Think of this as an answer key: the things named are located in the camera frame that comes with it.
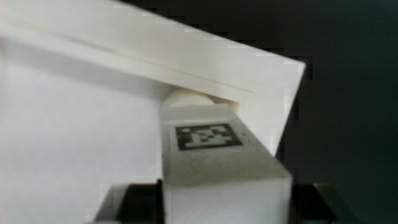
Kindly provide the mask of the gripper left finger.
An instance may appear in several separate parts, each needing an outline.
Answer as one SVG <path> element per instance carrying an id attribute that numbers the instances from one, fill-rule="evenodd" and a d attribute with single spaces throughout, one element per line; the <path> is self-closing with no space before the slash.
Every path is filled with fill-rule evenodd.
<path id="1" fill-rule="evenodd" d="M 161 180 L 110 187 L 90 224 L 165 224 Z"/>

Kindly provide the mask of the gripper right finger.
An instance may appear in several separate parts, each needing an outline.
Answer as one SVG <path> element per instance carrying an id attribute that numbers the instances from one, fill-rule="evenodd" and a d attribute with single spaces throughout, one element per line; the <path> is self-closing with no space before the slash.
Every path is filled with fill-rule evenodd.
<path id="1" fill-rule="evenodd" d="M 289 224 L 362 224 L 328 184 L 311 183 L 293 186 Z"/>

